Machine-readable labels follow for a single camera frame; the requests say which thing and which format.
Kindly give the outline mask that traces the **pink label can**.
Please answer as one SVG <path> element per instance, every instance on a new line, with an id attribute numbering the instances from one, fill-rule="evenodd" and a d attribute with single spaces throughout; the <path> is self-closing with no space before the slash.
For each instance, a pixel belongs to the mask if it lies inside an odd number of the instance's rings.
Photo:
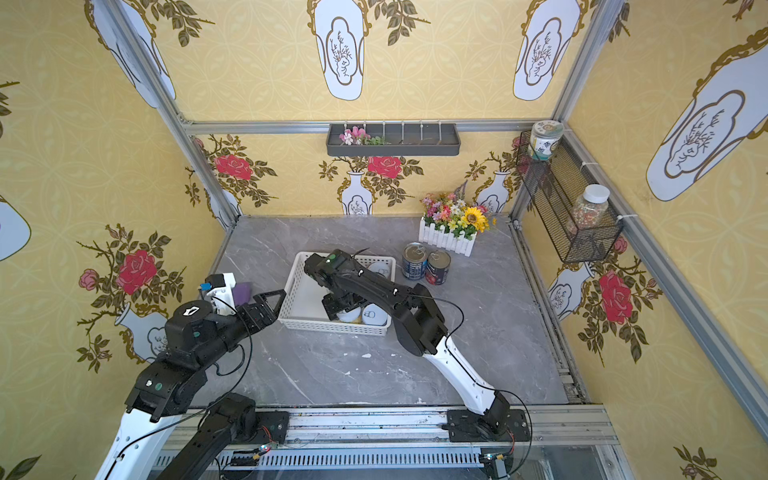
<path id="1" fill-rule="evenodd" d="M 388 319 L 389 315 L 375 304 L 369 304 L 362 310 L 361 321 L 364 325 L 385 326 Z"/>
<path id="2" fill-rule="evenodd" d="M 388 262 L 379 261 L 368 266 L 368 269 L 374 273 L 380 274 L 385 278 L 389 278 L 392 268 Z"/>

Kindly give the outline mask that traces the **tall blue nutrition label can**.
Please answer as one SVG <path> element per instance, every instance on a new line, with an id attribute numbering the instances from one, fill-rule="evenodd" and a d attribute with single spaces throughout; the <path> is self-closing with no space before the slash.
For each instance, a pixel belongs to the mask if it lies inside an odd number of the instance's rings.
<path id="1" fill-rule="evenodd" d="M 419 242 L 407 244 L 403 250 L 403 276 L 412 281 L 418 281 L 425 276 L 428 251 Z"/>

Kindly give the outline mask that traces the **dark blue tomato can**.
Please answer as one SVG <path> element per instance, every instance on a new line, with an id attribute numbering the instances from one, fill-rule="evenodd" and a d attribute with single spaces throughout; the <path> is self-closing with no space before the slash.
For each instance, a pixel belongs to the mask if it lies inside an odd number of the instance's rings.
<path id="1" fill-rule="evenodd" d="M 444 250 L 435 250 L 427 257 L 425 279 L 432 285 L 443 285 L 446 282 L 451 257 Z"/>

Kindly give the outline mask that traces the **yellow label white lid can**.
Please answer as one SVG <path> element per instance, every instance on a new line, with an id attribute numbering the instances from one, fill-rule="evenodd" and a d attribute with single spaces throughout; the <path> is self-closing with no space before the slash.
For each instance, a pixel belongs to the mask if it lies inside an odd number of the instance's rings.
<path id="1" fill-rule="evenodd" d="M 360 307 L 353 308 L 349 311 L 341 311 L 337 314 L 337 319 L 344 323 L 356 323 L 360 321 L 362 309 Z"/>

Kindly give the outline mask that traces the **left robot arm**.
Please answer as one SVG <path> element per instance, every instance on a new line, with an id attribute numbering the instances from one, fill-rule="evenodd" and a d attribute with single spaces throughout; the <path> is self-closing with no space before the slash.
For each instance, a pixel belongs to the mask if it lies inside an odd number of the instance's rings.
<path id="1" fill-rule="evenodd" d="M 126 400 L 118 434 L 100 479 L 146 479 L 176 426 L 193 419 L 188 409 L 207 382 L 207 371 L 242 341 L 276 322 L 286 293 L 275 290 L 254 296 L 233 314 L 215 312 L 206 300 L 179 306 L 165 325 L 168 345 L 137 377 Z M 289 414 L 260 412 L 253 399 L 228 390 L 200 413 L 192 439 L 159 474 L 162 479 L 198 479 L 231 444 L 255 444 L 258 459 L 285 442 Z"/>

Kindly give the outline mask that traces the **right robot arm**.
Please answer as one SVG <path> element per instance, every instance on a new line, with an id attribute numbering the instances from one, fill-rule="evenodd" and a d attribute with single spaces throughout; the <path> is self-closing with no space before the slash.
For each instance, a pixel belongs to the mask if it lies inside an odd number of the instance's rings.
<path id="1" fill-rule="evenodd" d="M 532 440 L 528 409 L 512 408 L 502 390 L 471 367 L 424 285 L 397 284 L 342 250 L 311 254 L 304 273 L 327 290 L 322 304 L 329 317 L 369 304 L 381 308 L 391 317 L 401 346 L 429 361 L 449 381 L 465 405 L 446 414 L 443 429 L 452 442 Z"/>

